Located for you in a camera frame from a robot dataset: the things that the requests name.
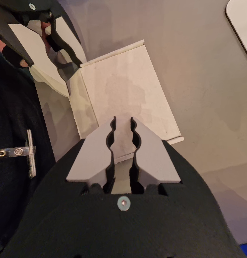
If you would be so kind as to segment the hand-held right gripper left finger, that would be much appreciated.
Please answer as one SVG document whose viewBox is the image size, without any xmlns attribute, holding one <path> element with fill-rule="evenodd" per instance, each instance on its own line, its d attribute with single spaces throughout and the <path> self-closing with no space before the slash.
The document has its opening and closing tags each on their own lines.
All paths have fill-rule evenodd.
<svg viewBox="0 0 247 258">
<path fill-rule="evenodd" d="M 115 182 L 114 143 L 116 117 L 86 137 L 66 177 L 68 182 L 84 182 L 89 187 L 99 184 L 104 192 L 112 192 Z"/>
</svg>

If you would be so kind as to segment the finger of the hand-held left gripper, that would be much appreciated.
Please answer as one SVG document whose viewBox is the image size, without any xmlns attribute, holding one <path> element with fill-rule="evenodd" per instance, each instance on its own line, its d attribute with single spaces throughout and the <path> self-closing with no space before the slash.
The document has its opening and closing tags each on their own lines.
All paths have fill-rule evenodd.
<svg viewBox="0 0 247 258">
<path fill-rule="evenodd" d="M 29 65 L 33 78 L 38 82 L 46 83 L 61 95 L 69 97 L 67 84 L 55 64 L 49 59 L 41 36 L 22 24 L 9 24 L 9 27 L 34 62 L 33 65 Z"/>
<path fill-rule="evenodd" d="M 86 62 L 86 55 L 76 30 L 68 17 L 53 17 L 50 20 L 50 34 L 46 37 L 55 52 L 65 50 L 71 61 L 80 66 Z"/>
</svg>

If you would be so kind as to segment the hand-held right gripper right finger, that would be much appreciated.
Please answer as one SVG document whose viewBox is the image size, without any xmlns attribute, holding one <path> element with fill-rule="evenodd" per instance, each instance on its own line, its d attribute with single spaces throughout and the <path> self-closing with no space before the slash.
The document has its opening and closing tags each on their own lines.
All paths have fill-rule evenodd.
<svg viewBox="0 0 247 258">
<path fill-rule="evenodd" d="M 180 183 L 161 138 L 135 117 L 130 119 L 130 125 L 136 147 L 129 170 L 131 192 L 144 192 L 151 184 Z"/>
</svg>

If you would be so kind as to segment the white cardboard box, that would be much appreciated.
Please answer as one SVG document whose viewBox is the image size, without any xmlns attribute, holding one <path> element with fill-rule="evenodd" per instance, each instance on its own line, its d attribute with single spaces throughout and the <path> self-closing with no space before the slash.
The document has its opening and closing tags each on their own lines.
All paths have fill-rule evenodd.
<svg viewBox="0 0 247 258">
<path fill-rule="evenodd" d="M 133 157 L 131 117 L 171 145 L 184 140 L 144 40 L 82 64 L 69 84 L 69 101 L 81 139 L 116 117 L 115 163 Z"/>
</svg>

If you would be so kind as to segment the person's left hand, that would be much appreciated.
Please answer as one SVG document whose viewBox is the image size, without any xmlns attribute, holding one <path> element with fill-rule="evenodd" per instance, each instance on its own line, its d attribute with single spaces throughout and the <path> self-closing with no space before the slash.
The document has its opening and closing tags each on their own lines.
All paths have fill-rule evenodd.
<svg viewBox="0 0 247 258">
<path fill-rule="evenodd" d="M 47 41 L 47 37 L 49 34 L 46 33 L 45 29 L 48 27 L 50 28 L 51 24 L 42 22 L 42 21 L 30 21 L 28 23 L 28 28 L 34 29 L 35 32 L 41 35 L 42 40 L 45 44 L 46 52 L 49 53 L 51 46 L 49 42 Z M 10 47 L 8 47 L 5 43 L 3 43 L 0 40 L 0 53 L 4 56 L 4 58 L 11 63 L 13 66 L 17 68 L 26 68 L 28 67 L 27 62 L 20 56 L 18 53 L 16 53 L 14 50 L 12 50 Z"/>
</svg>

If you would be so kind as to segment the white rounded base plate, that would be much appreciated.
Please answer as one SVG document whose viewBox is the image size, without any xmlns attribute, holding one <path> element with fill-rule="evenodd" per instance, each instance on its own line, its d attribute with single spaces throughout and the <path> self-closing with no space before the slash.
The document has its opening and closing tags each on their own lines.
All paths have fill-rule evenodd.
<svg viewBox="0 0 247 258">
<path fill-rule="evenodd" d="M 247 54 L 247 0 L 230 0 L 225 8 L 225 14 Z"/>
</svg>

